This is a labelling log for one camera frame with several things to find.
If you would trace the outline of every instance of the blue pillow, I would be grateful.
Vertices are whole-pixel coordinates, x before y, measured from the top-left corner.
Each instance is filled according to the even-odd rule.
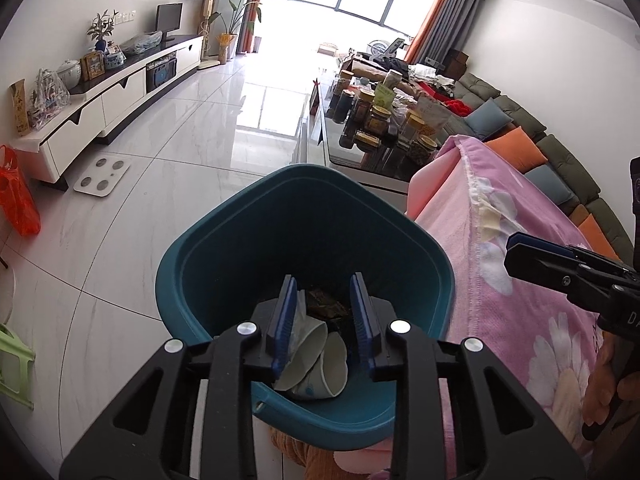
[[[493,99],[489,99],[478,110],[465,117],[465,121],[475,131],[478,139],[484,140],[511,123],[512,119],[498,108]]]
[[[548,164],[533,168],[524,176],[556,205],[561,205],[575,197],[574,192]]]

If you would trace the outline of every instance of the metal bolt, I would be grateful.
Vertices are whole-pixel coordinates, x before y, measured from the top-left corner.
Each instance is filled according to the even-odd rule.
[[[184,348],[184,343],[179,339],[171,339],[164,343],[164,351],[169,354],[175,354]]]
[[[238,330],[239,334],[249,335],[258,330],[258,327],[251,321],[245,321],[244,323],[240,323],[236,330]]]
[[[406,334],[411,330],[411,325],[407,323],[405,320],[396,319],[391,322],[391,330],[393,330],[397,334]]]
[[[484,344],[477,337],[470,337],[465,341],[465,348],[470,352],[479,352],[484,348]]]

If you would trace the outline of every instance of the gray curtain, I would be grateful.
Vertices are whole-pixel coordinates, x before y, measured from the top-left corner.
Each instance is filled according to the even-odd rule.
[[[464,45],[479,4],[480,0],[445,0],[418,51],[416,63],[444,68],[447,52]]]

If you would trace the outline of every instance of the pink blanket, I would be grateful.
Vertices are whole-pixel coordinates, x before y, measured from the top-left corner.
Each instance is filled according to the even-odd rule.
[[[407,216],[447,253],[456,298],[447,340],[482,339],[542,405],[575,449],[581,407],[602,336],[595,316],[558,292],[513,280],[504,269],[507,238],[526,232],[588,248],[578,229],[532,183],[482,142],[450,137],[409,184]],[[453,428],[444,404],[447,469],[455,474]],[[391,439],[336,452],[341,468],[371,473],[390,466]]]

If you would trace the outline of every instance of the teal trash can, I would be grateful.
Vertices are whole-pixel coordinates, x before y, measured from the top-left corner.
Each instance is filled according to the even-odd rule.
[[[173,337],[206,342],[277,298],[286,274],[344,305],[361,272],[370,295],[429,336],[446,334],[454,297],[447,255],[422,228],[360,184],[321,166],[271,173],[197,222],[169,247],[156,276],[158,310]],[[351,364],[340,396],[290,400],[254,383],[254,415],[330,450],[372,446],[393,433],[395,383]]]

